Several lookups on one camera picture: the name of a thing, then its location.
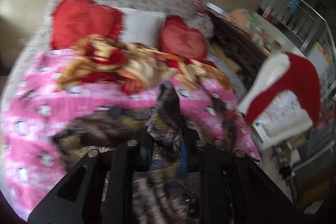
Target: floral bedsheet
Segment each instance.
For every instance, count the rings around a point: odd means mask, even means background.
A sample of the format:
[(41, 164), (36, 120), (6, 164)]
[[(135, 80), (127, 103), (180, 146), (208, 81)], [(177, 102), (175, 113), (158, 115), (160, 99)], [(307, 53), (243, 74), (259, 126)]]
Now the floral bedsheet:
[[(54, 80), (74, 56), (70, 49), (38, 53), (16, 95), (2, 112), (9, 202), (24, 220), (65, 175), (51, 136), (64, 129), (68, 121), (97, 109), (107, 106), (137, 109), (156, 103), (157, 87), (130, 96), (112, 83), (85, 84), (54, 92)], [(180, 87), (175, 79), (171, 81), (180, 98), (181, 113), (196, 121), (209, 137), (222, 139), (221, 121), (212, 108), (211, 96), (215, 94), (232, 109), (237, 105), (236, 96), (213, 80), (192, 92)], [(235, 149), (260, 160), (250, 128), (242, 117), (236, 123)]]

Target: bolt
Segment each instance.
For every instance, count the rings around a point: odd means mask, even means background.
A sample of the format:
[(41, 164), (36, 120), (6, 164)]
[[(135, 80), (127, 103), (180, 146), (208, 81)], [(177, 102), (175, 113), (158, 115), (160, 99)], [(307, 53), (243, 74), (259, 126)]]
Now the bolt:
[(88, 156), (93, 158), (96, 157), (99, 154), (99, 151), (97, 149), (92, 149), (88, 152)]
[(134, 146), (137, 146), (137, 145), (138, 145), (138, 141), (137, 140), (129, 140), (127, 142), (127, 146), (134, 147)]
[(204, 147), (204, 146), (207, 145), (207, 143), (206, 143), (205, 141), (203, 141), (203, 140), (198, 140), (198, 141), (196, 142), (196, 145), (197, 145), (198, 147)]
[(245, 151), (243, 151), (243, 150), (236, 150), (236, 151), (235, 151), (235, 154), (236, 154), (236, 156), (239, 157), (239, 158), (244, 158), (246, 153), (245, 153)]

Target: red heart pillow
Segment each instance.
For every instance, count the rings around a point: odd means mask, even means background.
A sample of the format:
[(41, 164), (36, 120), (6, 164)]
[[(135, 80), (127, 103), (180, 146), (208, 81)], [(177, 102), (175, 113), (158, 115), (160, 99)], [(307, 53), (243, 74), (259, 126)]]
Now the red heart pillow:
[(122, 12), (93, 0), (62, 0), (52, 16), (53, 49), (69, 48), (93, 33), (116, 40), (122, 29)]
[(161, 33), (161, 51), (201, 61), (207, 56), (207, 47), (199, 30), (189, 28), (179, 16), (167, 18)]

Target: red sweater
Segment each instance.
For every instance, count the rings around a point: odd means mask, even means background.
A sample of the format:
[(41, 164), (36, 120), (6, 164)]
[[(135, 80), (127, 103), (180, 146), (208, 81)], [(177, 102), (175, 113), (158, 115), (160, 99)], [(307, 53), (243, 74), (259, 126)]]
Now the red sweater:
[(290, 61), (288, 71), (253, 99), (244, 118), (247, 123), (252, 124), (272, 100), (284, 90), (294, 92), (301, 108), (307, 111), (313, 124), (317, 123), (320, 113), (320, 82), (315, 67), (303, 57), (290, 52), (286, 54)]

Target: metal railing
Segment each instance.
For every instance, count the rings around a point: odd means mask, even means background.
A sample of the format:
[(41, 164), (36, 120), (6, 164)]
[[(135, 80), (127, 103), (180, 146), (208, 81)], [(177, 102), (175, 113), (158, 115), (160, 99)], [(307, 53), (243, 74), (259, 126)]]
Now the metal railing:
[[(307, 55), (318, 42), (330, 57), (330, 66), (319, 75), (321, 84), (322, 110), (334, 104), (336, 98), (336, 48), (326, 20), (304, 0), (271, 0), (262, 15), (276, 27), (280, 27), (288, 38)], [(335, 144), (336, 118), (326, 128), (310, 134), (307, 150), (301, 165), (317, 158), (331, 143)]]

